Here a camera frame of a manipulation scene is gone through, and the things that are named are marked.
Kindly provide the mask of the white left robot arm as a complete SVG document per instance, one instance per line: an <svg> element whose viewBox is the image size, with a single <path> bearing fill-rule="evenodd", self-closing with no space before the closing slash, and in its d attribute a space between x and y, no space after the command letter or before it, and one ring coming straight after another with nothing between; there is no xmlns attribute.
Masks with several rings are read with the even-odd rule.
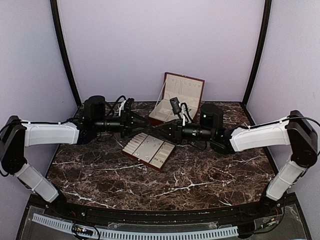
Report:
<svg viewBox="0 0 320 240"><path fill-rule="evenodd" d="M148 127L148 120L136 113L118 117L70 118L64 122L31 122L12 115L0 130L0 163L3 177L15 176L30 190L51 204L51 210L60 218L71 213L61 191L36 170L25 158L30 146L68 144L85 145L98 133L119 133L129 137Z"/></svg>

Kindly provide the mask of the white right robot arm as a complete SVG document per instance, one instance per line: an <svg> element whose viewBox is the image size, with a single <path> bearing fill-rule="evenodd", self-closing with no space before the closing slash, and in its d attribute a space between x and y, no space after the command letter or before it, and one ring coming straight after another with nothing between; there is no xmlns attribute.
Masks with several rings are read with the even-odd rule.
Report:
<svg viewBox="0 0 320 240"><path fill-rule="evenodd" d="M269 146L290 146L292 154L266 187L265 198L255 205L255 213L266 217L274 210L274 202L318 160L318 134L309 124L310 120L293 110L287 117L253 126L206 128L174 119L155 129L172 143L180 144L184 140L208 142L211 149L224 155Z"/></svg>

